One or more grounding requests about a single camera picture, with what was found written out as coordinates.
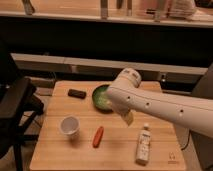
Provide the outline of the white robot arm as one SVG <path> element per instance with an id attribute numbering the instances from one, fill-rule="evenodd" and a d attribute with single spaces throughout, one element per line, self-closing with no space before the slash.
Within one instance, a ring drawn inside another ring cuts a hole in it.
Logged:
<path id="1" fill-rule="evenodd" d="M 143 90 L 140 84 L 141 75 L 125 68 L 106 91 L 110 107 L 127 125 L 135 110 L 213 138 L 213 100 Z"/>

